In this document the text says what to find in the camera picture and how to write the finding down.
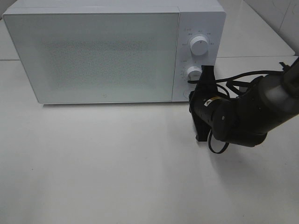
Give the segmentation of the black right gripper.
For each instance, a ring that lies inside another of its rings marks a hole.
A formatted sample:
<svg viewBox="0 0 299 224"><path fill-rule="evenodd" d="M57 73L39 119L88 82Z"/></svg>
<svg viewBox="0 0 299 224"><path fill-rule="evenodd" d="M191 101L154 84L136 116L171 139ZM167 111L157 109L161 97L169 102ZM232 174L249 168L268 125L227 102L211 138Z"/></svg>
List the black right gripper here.
<svg viewBox="0 0 299 224"><path fill-rule="evenodd" d="M215 82L214 66L202 65L202 73L194 91L189 96L189 112L191 113L196 140L208 141L212 131L216 139L222 140L224 132L224 94L218 91Z"/></svg>

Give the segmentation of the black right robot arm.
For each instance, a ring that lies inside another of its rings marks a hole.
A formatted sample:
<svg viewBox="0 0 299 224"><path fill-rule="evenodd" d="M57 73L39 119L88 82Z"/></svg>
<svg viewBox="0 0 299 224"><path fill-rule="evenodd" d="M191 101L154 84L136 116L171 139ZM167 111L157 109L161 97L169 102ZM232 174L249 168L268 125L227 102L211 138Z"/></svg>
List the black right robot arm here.
<svg viewBox="0 0 299 224"><path fill-rule="evenodd" d="M281 71L258 70L216 79L213 66L203 66L189 94L196 140L254 147L269 131L299 113L299 63Z"/></svg>

